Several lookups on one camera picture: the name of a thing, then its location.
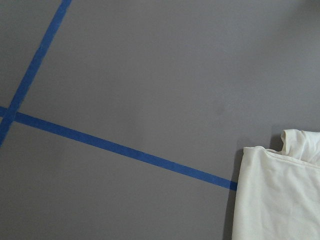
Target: blue tape strip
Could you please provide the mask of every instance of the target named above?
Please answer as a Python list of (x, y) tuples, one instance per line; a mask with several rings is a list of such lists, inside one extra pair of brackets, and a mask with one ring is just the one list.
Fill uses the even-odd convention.
[(6, 113), (6, 111), (7, 111), (6, 108), (0, 106), (0, 117), (3, 117), (5, 115), (5, 113)]
[(15, 119), (15, 115), (23, 102), (29, 87), (31, 86), (40, 65), (50, 47), (50, 44), (60, 27), (60, 24), (66, 14), (67, 8), (69, 7), (71, 0), (62, 0), (59, 8), (57, 9), (48, 29), (46, 30), (43, 39), (40, 43), (40, 47), (35, 52), (33, 59), (25, 72), (23, 79), (14, 94), (14, 97), (10, 103), (9, 108), (7, 109), (6, 113), (3, 116), (3, 119), (0, 123), (0, 147), (5, 140), (8, 131), (10, 129), (11, 124)]
[[(3, 113), (5, 110), (6, 110), (5, 108), (1, 107), (0, 114)], [(76, 131), (64, 126), (60, 126), (52, 122), (41, 120), (39, 118), (35, 118), (20, 112), (16, 113), (15, 121), (36, 129), (44, 130), (52, 134), (56, 134), (68, 139), (73, 139), (84, 144), (88, 144), (88, 145), (91, 145), (100, 149), (104, 149), (116, 154), (120, 154), (132, 159), (136, 159), (148, 164), (152, 164), (154, 166), (158, 166), (163, 169), (167, 169), (167, 170), (170, 170), (179, 174), (183, 174), (195, 179), (199, 179), (214, 185), (218, 185), (226, 189), (230, 189), (233, 191), (237, 190), (237, 183), (234, 181), (230, 181), (204, 171), (200, 171), (188, 166), (184, 166), (179, 163), (169, 161), (161, 157), (150, 155), (148, 153), (135, 150), (127, 146), (123, 146), (108, 140), (101, 139), (96, 136), (92, 136), (80, 131)]]

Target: white fabric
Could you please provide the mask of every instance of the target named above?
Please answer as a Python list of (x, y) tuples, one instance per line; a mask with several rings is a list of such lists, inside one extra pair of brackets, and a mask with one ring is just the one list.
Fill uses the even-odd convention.
[(243, 149), (232, 240), (320, 240), (320, 133), (281, 138), (282, 151)]

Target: white t-shirt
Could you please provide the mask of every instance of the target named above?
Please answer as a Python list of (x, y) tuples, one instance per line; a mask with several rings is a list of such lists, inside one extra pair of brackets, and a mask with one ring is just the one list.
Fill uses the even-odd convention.
[(282, 151), (243, 149), (232, 240), (320, 240), (320, 132), (281, 138)]

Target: gray wall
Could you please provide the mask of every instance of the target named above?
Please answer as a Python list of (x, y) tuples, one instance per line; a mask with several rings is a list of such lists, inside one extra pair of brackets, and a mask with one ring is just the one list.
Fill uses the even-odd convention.
[[(0, 2), (8, 107), (59, 0)], [(243, 147), (318, 131), (316, 0), (74, 0), (20, 112), (237, 181)], [(235, 192), (13, 123), (0, 238), (231, 240)]]

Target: white cloth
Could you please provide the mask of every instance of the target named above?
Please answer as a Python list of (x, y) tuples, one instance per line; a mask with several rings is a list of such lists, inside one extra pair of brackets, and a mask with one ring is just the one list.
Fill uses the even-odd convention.
[(282, 151), (243, 149), (232, 240), (320, 240), (320, 132), (281, 138)]

